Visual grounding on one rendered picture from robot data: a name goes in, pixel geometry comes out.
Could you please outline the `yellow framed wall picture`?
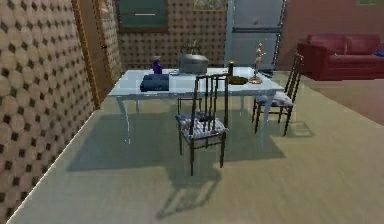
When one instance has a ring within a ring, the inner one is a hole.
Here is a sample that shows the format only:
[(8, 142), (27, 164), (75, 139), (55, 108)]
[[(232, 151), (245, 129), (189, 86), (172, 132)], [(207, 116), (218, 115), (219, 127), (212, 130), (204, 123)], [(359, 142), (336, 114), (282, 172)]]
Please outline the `yellow framed wall picture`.
[(194, 0), (195, 11), (225, 11), (227, 0)]

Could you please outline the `purple bottle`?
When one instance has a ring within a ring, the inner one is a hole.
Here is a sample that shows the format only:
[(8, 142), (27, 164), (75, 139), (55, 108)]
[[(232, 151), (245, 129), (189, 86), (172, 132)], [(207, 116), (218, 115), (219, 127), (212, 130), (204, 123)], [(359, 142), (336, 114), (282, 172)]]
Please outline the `purple bottle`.
[(160, 57), (155, 56), (152, 64), (153, 72), (155, 74), (161, 74), (162, 73), (162, 66), (160, 64)]

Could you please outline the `brown wooden room door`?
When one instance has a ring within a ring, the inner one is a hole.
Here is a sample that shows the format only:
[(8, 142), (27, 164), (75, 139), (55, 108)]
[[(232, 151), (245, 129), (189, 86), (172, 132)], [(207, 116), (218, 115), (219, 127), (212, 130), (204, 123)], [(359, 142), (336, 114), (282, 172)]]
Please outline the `brown wooden room door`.
[(101, 17), (101, 0), (71, 0), (95, 109), (113, 87)]

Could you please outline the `black chair striped cushion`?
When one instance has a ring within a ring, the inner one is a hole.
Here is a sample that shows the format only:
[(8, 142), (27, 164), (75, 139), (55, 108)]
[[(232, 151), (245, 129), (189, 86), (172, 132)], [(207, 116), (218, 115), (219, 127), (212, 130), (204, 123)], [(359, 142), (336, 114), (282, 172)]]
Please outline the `black chair striped cushion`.
[[(286, 116), (286, 123), (284, 126), (283, 135), (287, 134), (288, 125), (291, 119), (291, 114), (294, 108), (297, 91), (302, 77), (303, 66), (304, 56), (300, 53), (296, 53), (284, 91), (276, 92), (272, 98), (271, 107), (279, 109), (278, 112), (272, 111), (272, 114), (278, 116), (278, 122), (281, 121), (282, 115)], [(258, 95), (254, 97), (251, 120), (251, 122), (255, 123), (254, 132), (257, 132), (258, 130), (260, 115), (264, 113), (263, 107), (266, 105), (266, 102), (267, 97), (264, 95)]]
[[(224, 117), (217, 115), (219, 87), (224, 88)], [(192, 96), (187, 98), (192, 102), (191, 112), (182, 114), (177, 110), (175, 116), (178, 135), (179, 152), (183, 154), (185, 141), (189, 147), (190, 175), (194, 175), (195, 151), (210, 146), (220, 146), (219, 165), (223, 167), (228, 127), (229, 107), (229, 75), (212, 74), (200, 75), (195, 78)]]

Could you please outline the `grey fridge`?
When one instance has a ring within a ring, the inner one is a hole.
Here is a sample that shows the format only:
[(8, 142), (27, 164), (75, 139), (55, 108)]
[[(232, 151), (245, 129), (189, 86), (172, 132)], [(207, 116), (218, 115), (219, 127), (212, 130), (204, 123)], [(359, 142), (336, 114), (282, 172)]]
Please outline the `grey fridge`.
[(273, 70), (282, 38), (287, 0), (228, 0), (224, 63), (253, 67), (262, 44), (262, 70)]

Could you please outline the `dark olive plate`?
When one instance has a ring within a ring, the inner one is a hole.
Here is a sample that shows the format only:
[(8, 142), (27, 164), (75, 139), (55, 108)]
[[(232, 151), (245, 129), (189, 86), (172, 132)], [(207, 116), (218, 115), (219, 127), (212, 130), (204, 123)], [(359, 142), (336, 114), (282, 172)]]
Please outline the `dark olive plate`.
[(248, 79), (240, 76), (230, 76), (228, 78), (231, 85), (244, 85), (248, 82)]

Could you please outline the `green framed window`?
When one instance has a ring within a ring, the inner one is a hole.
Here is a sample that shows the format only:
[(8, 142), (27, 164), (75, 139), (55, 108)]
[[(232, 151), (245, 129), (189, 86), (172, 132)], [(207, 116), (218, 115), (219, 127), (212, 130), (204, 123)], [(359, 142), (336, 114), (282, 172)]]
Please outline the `green framed window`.
[(168, 0), (116, 0), (116, 13), (120, 32), (168, 31)]

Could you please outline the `grey metal pot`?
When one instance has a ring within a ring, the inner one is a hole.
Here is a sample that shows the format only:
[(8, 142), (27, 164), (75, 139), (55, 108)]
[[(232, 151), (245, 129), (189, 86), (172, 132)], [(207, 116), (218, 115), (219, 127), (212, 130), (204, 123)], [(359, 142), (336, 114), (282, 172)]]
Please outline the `grey metal pot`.
[(179, 71), (188, 74), (205, 74), (209, 60), (204, 55), (181, 54), (179, 56)]

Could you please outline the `golden figurine statue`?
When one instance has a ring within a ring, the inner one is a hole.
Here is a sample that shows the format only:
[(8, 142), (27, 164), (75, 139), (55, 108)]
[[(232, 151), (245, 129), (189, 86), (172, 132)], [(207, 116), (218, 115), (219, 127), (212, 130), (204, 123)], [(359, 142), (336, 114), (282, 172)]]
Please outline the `golden figurine statue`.
[(262, 57), (265, 54), (266, 53), (263, 51), (263, 44), (262, 44), (261, 41), (259, 41), (257, 49), (256, 49), (256, 58), (255, 58), (255, 63), (254, 63), (254, 74), (253, 74), (252, 77), (249, 78), (249, 82), (256, 83), (258, 80), (260, 80), (257, 77), (257, 74), (258, 74), (258, 70), (259, 70), (259, 65), (260, 65), (260, 63), (262, 61)]

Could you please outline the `pale blue dining table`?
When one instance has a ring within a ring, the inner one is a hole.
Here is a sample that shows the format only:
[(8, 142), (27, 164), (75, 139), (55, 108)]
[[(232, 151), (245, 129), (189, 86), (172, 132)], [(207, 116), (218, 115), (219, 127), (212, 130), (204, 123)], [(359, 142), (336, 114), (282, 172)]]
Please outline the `pale blue dining table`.
[[(191, 97), (193, 94), (194, 83), (197, 75), (181, 74), (177, 70), (164, 69), (163, 76), (168, 78), (167, 91), (149, 91), (142, 92), (140, 84), (145, 75), (149, 75), (150, 70), (128, 70), (118, 80), (112, 88), (109, 97), (115, 97), (119, 103), (123, 100), (134, 100), (136, 102), (136, 111), (139, 111), (139, 100), (145, 99), (176, 99), (180, 97)], [(230, 96), (266, 96), (266, 113), (261, 124), (261, 145), (265, 142), (265, 125), (268, 121), (269, 110), (272, 105), (273, 96), (277, 92), (282, 92), (284, 88), (262, 74), (258, 74), (262, 80), (260, 84), (246, 83), (243, 85), (229, 85)]]

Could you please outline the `red sofa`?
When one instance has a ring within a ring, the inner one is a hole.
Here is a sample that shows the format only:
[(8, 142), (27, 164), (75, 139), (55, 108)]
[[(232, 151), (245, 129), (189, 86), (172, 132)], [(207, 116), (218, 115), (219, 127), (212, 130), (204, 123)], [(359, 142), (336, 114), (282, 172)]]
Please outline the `red sofa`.
[(377, 34), (312, 34), (299, 42), (304, 74), (316, 81), (384, 79), (384, 50)]

